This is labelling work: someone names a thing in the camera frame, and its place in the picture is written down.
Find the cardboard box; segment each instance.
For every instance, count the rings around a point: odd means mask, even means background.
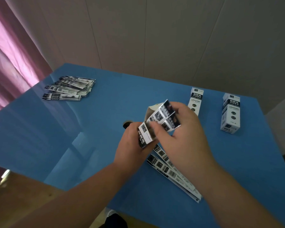
[[[138,127],[139,145],[142,148],[156,139],[154,130],[149,125],[151,121],[161,124],[167,132],[180,126],[176,112],[168,100],[162,104],[149,106],[144,122]]]
[[[235,133],[240,128],[240,97],[225,93],[223,96],[221,130]]]
[[[183,176],[178,169],[175,168],[173,163],[170,161],[168,155],[166,152],[157,144],[155,148],[153,149],[159,156],[160,158],[167,163],[167,165],[175,172],[177,173],[177,176],[179,179],[181,179],[185,184],[186,184],[186,189],[190,191],[195,197],[198,199],[201,199],[202,196],[200,192],[195,188],[195,186],[185,177]]]
[[[171,170],[166,164],[160,161],[157,157],[150,154],[147,159],[147,163],[150,164],[154,169],[159,171],[163,176],[169,179],[172,183],[174,183],[178,188],[184,191],[188,196],[190,196],[197,203],[200,202],[200,199],[194,196],[185,188],[185,183],[177,176],[177,174]]]
[[[188,107],[198,115],[201,108],[201,100],[203,99],[204,90],[192,87],[191,97],[188,103]]]

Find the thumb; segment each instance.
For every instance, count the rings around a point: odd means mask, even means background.
[[[160,141],[162,145],[167,144],[171,139],[174,139],[171,137],[168,132],[157,122],[150,122],[150,126],[153,128],[154,133],[157,137],[157,139]]]

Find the table surface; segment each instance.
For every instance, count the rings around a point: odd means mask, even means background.
[[[44,101],[60,76],[95,78],[81,101]],[[0,166],[68,190],[114,159],[126,120],[142,121],[150,105],[187,104],[191,87],[64,64],[0,111]],[[199,119],[215,159],[285,224],[285,163],[255,98],[241,97],[241,128],[220,130],[223,92],[205,89]],[[218,227],[199,204],[144,163],[108,205],[159,227]]]

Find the white wall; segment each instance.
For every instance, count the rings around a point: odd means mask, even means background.
[[[264,113],[285,99],[285,0],[6,1],[53,69],[252,96]]]
[[[285,154],[285,99],[266,114],[267,122],[281,149]]]

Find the curtain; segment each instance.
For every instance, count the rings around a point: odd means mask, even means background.
[[[5,0],[0,0],[0,110],[51,72]]]

